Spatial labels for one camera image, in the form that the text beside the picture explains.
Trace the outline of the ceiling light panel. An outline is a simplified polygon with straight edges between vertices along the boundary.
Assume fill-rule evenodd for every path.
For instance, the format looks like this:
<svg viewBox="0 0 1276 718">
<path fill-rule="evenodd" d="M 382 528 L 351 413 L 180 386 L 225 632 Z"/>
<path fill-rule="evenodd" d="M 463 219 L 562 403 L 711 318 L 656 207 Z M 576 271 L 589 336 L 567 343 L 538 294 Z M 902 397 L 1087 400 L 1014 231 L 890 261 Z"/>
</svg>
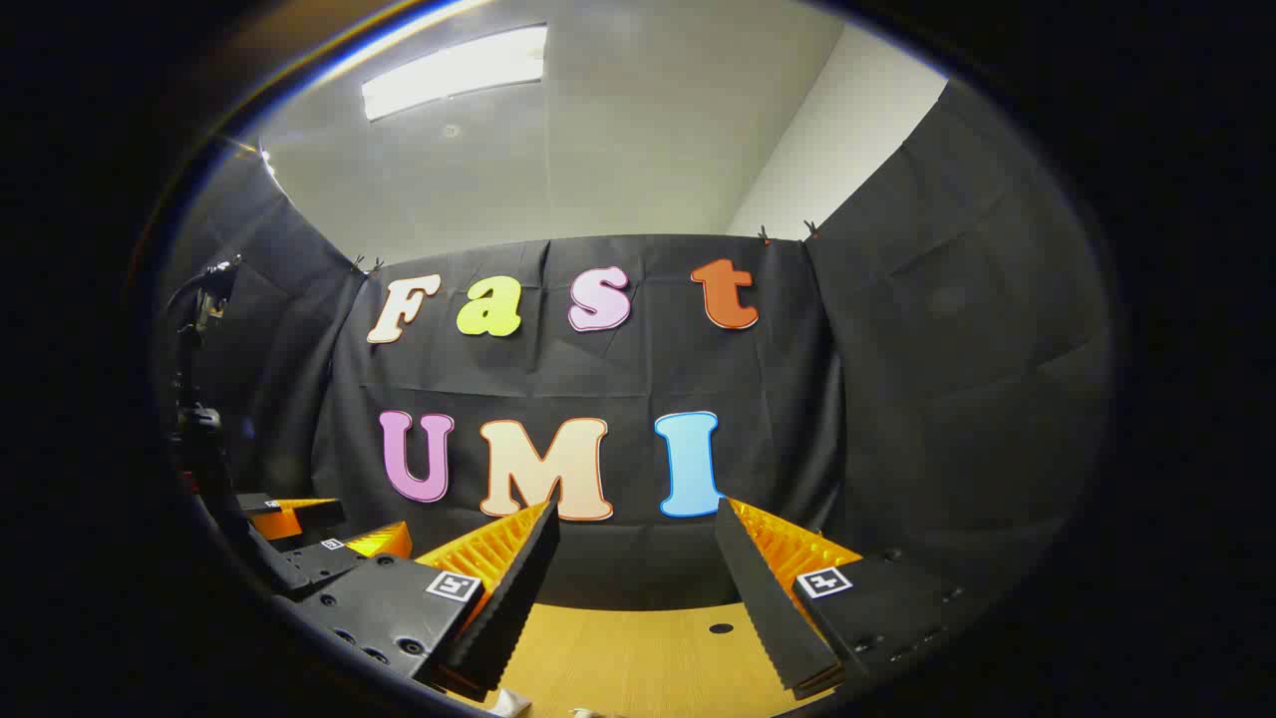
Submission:
<svg viewBox="0 0 1276 718">
<path fill-rule="evenodd" d="M 444 47 L 364 82 L 369 122 L 459 94 L 541 82 L 547 26 L 527 26 Z"/>
</svg>

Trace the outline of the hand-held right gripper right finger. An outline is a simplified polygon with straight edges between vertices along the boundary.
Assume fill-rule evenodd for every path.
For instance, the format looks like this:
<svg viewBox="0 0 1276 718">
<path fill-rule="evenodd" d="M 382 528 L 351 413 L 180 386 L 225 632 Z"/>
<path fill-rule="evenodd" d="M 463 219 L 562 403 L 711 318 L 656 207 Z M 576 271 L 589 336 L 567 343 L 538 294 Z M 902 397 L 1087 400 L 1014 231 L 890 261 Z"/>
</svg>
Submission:
<svg viewBox="0 0 1276 718">
<path fill-rule="evenodd" d="M 958 582 L 901 550 L 857 553 L 721 497 L 715 537 L 783 690 L 856 696 L 954 639 L 974 619 Z"/>
</svg>

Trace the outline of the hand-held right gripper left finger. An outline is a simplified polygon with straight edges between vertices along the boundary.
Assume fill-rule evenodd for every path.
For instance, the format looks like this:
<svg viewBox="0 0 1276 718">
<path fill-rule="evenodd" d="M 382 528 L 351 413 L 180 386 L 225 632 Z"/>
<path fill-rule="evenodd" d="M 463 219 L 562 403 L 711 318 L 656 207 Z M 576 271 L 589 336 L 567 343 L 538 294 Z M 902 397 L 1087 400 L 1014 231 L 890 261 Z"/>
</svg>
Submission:
<svg viewBox="0 0 1276 718">
<path fill-rule="evenodd" d="M 521 640 L 559 545 L 556 499 L 420 555 L 378 553 L 276 603 L 398 682 L 482 701 Z"/>
</svg>

